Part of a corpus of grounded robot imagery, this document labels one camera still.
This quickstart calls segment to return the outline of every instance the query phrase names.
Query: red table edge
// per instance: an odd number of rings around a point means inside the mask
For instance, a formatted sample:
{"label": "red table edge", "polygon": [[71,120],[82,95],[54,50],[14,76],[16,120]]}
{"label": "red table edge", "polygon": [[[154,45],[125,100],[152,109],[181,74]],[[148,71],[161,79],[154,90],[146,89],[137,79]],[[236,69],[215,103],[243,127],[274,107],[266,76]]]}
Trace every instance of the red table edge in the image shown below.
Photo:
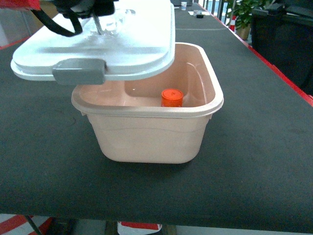
{"label": "red table edge", "polygon": [[15,42],[9,43],[9,44],[4,45],[4,46],[1,46],[1,47],[0,47],[0,50],[6,49],[6,48],[8,48],[8,47],[10,47],[10,46],[13,46],[13,45],[17,44],[17,43],[21,43],[21,42],[23,42],[23,41],[26,41],[26,40],[29,39],[29,38],[30,38],[30,36],[27,36],[27,37],[25,37],[25,38],[22,38],[22,39],[20,39],[20,40],[15,41]]}
{"label": "red table edge", "polygon": [[[206,12],[208,12],[206,9],[204,9],[199,3],[198,5]],[[227,25],[225,25],[222,21],[220,21],[216,16],[212,15],[218,22],[220,22],[222,25],[224,25],[226,28]],[[272,65],[267,59],[265,59],[261,54],[259,54],[255,49],[253,49],[248,43],[246,43],[244,40],[242,40],[234,31],[230,30],[247,48],[249,48],[263,63],[265,63],[275,74],[277,74],[284,82],[286,82],[294,91],[296,91],[306,102],[308,102],[313,107],[313,96],[306,94],[304,91],[302,91],[300,88],[298,88],[289,78],[287,78],[275,65]]]}

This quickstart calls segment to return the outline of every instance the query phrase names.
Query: black strap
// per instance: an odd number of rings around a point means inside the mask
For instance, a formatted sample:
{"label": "black strap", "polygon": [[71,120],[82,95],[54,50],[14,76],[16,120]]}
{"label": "black strap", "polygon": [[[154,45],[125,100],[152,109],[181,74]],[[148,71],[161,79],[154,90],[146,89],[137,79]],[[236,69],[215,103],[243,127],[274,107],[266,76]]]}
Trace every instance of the black strap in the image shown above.
{"label": "black strap", "polygon": [[43,10],[39,11],[31,10],[31,11],[41,21],[41,23],[43,23],[52,32],[55,32],[66,37],[73,37],[83,32],[82,26],[73,11],[67,12],[67,15],[70,21],[72,22],[75,32],[68,31],[67,29],[55,23]]}

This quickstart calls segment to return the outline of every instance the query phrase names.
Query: black table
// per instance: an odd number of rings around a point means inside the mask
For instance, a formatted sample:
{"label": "black table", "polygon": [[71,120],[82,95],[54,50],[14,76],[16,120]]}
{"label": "black table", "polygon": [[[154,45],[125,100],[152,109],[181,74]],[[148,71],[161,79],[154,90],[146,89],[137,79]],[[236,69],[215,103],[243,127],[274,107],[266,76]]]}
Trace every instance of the black table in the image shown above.
{"label": "black table", "polygon": [[313,108],[211,16],[175,10],[225,102],[185,164],[103,156],[74,87],[17,78],[0,51],[0,212],[313,233]]}

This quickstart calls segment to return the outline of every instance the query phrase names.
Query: table leg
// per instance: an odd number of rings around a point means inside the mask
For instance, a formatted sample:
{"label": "table leg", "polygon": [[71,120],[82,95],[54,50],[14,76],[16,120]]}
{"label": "table leg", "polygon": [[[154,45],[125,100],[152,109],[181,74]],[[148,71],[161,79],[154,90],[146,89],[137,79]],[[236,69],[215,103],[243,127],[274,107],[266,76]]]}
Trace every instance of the table leg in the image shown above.
{"label": "table leg", "polygon": [[106,221],[105,235],[118,235],[117,222]]}
{"label": "table leg", "polygon": [[43,235],[29,215],[24,215],[24,217],[37,235]]}
{"label": "table leg", "polygon": [[177,235],[177,230],[175,225],[162,225],[161,235]]}

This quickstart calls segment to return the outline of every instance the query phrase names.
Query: container lid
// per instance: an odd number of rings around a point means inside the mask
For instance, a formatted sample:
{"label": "container lid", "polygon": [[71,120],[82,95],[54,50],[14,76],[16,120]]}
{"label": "container lid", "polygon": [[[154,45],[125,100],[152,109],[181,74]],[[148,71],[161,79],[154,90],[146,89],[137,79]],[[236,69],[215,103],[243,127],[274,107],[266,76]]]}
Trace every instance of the container lid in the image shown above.
{"label": "container lid", "polygon": [[[64,37],[41,28],[13,54],[11,68],[23,79],[53,81],[53,70],[62,63],[71,69],[102,60],[104,80],[137,80],[147,78],[171,66],[175,54],[174,7],[169,0],[115,1],[115,14],[100,17],[105,31],[98,35],[93,19],[81,20],[83,33]],[[72,30],[70,20],[61,14],[54,18],[59,25]],[[101,70],[95,66],[84,68]]]}

